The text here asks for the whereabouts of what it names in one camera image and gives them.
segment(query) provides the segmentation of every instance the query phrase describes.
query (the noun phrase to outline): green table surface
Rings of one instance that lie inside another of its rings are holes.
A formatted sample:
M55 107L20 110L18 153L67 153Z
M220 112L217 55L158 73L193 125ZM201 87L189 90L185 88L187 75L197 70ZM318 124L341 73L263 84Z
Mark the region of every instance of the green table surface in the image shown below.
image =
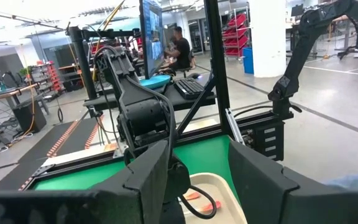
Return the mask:
M190 174L210 172L223 177L236 195L229 162L229 136L219 136L205 141L180 146L175 154L187 166ZM35 190L84 190L106 180L124 167L124 162L99 166L96 168L61 175L39 182Z

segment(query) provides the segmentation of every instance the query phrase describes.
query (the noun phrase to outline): computer monitor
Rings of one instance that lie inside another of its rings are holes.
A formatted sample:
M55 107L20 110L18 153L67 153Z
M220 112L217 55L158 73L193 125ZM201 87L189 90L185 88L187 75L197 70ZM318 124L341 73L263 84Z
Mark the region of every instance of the computer monitor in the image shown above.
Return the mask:
M292 7L291 16L300 16L303 14L303 4Z
M157 0L140 0L145 77L149 79L164 62L162 9Z

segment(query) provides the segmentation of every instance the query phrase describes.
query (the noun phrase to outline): robotic arm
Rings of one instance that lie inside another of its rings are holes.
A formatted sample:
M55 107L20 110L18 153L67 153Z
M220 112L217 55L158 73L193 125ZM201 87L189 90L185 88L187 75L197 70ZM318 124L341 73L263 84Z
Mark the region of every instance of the robotic arm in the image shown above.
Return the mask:
M273 112L283 119L292 118L289 98L299 89L298 77L317 38L330 23L343 15L358 21L358 0L340 0L319 9L307 11L299 24L300 39L293 51L283 77L275 84L268 98L273 101Z

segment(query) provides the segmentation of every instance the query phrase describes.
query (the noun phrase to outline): gray floor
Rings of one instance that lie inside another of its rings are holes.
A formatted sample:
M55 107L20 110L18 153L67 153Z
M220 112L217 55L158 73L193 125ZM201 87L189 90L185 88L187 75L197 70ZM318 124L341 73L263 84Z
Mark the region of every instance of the gray floor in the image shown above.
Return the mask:
M210 69L209 54L196 56L196 61L200 67ZM265 92L269 92L278 79L254 78L245 74L242 64L234 58L226 62L226 71L231 108L234 110L267 101ZM203 80L208 79L207 70L197 68L192 72L203 73ZM85 98L84 90L59 97L65 122L84 115L82 104ZM296 113L295 118L285 121L285 160L282 163L322 182L358 173L358 58L347 56L342 61L336 57L311 59L302 70L299 92L291 100L303 108L303 113ZM0 154L0 166L17 162L58 122L56 101L49 105L48 125L34 137L24 139ZM216 113L217 105L206 106L195 118L199 118L197 121L214 119L219 122ZM106 119L108 114L105 115L103 123L106 129L111 130ZM186 111L178 111L175 115L180 122ZM13 168L0 169L0 180Z

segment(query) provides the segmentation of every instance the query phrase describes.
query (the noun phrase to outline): plastic tray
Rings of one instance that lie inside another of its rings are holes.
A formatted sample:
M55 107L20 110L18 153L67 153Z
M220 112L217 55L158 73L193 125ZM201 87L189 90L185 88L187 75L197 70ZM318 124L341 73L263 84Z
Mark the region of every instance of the plastic tray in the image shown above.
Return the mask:
M193 214L185 215L186 224L247 224L240 205L222 177L211 173L199 173L191 175L190 181L192 185L207 192L215 201L220 201L222 206L217 210L215 217L210 220L200 219ZM190 200L189 203L194 208L200 208L209 204L209 200L201 196L198 199ZM183 212L186 213L187 208L182 203L181 205Z

